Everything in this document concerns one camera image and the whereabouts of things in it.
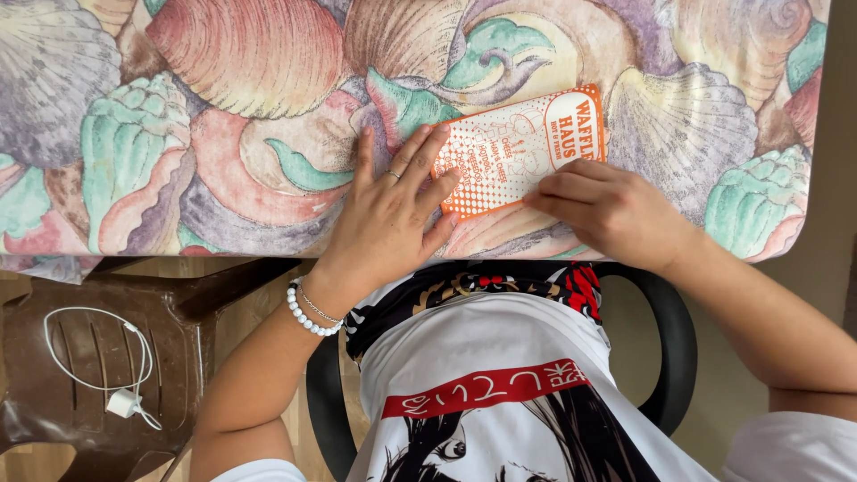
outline red banner print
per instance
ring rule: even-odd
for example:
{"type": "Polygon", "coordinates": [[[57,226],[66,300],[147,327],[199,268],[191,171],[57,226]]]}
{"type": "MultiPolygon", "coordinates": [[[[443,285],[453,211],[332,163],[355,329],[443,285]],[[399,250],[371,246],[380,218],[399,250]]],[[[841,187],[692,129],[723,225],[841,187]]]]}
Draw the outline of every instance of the red banner print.
{"type": "Polygon", "coordinates": [[[544,365],[475,371],[416,395],[391,395],[384,402],[383,419],[428,419],[504,401],[528,401],[562,389],[590,384],[569,358],[544,365]]]}

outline person's right hand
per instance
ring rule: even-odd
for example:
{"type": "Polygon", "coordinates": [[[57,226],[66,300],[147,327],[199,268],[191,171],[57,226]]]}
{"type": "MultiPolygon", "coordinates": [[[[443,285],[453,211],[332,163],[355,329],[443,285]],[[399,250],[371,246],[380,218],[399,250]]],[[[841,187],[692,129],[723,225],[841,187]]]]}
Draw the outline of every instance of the person's right hand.
{"type": "Polygon", "coordinates": [[[605,256],[661,275],[705,236],[637,173],[593,160],[545,177],[524,205],[565,221],[605,256]]]}

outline white t-shirt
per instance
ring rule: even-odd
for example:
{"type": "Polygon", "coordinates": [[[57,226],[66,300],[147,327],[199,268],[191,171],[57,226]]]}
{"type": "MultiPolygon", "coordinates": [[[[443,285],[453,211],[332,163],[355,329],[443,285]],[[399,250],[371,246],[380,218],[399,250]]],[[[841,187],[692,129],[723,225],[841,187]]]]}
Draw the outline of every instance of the white t-shirt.
{"type": "MultiPolygon", "coordinates": [[[[361,363],[372,427],[349,480],[716,480],[615,387],[604,333],[524,293],[477,293],[384,333],[361,363]]],[[[857,480],[857,424],[769,413],[736,435],[736,482],[857,480]]],[[[305,480],[286,461],[215,482],[305,480]]]]}

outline brown plastic chair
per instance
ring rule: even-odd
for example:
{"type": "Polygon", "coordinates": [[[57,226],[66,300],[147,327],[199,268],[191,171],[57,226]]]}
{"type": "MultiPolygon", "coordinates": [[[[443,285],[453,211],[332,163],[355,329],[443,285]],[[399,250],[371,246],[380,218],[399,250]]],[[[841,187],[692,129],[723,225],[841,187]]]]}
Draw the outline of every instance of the brown plastic chair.
{"type": "MultiPolygon", "coordinates": [[[[0,453],[23,443],[70,444],[77,455],[60,482],[130,482],[175,457],[169,477],[188,446],[213,374],[220,313],[298,264],[265,258],[194,279],[92,273],[80,286],[34,278],[30,294],[3,306],[9,384],[0,402],[0,453]],[[56,366],[43,318],[64,306],[116,313],[145,334],[155,364],[140,395],[162,431],[140,415],[123,419],[108,413],[106,392],[74,382],[56,366]]],[[[140,342],[116,319],[68,310],[49,320],[57,357],[77,377],[111,387],[136,381],[140,342]]]]}

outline floral tablecloth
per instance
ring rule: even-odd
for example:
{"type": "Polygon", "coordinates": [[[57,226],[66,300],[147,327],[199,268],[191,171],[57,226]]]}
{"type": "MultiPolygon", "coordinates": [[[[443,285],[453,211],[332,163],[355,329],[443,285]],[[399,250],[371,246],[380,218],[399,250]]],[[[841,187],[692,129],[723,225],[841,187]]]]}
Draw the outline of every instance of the floral tablecloth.
{"type": "MultiPolygon", "coordinates": [[[[2,268],[317,256],[362,126],[382,172],[419,124],[591,82],[608,162],[735,255],[777,256],[806,214],[829,4],[3,0],[2,268]]],[[[600,257],[519,204],[437,256],[600,257]]]]}

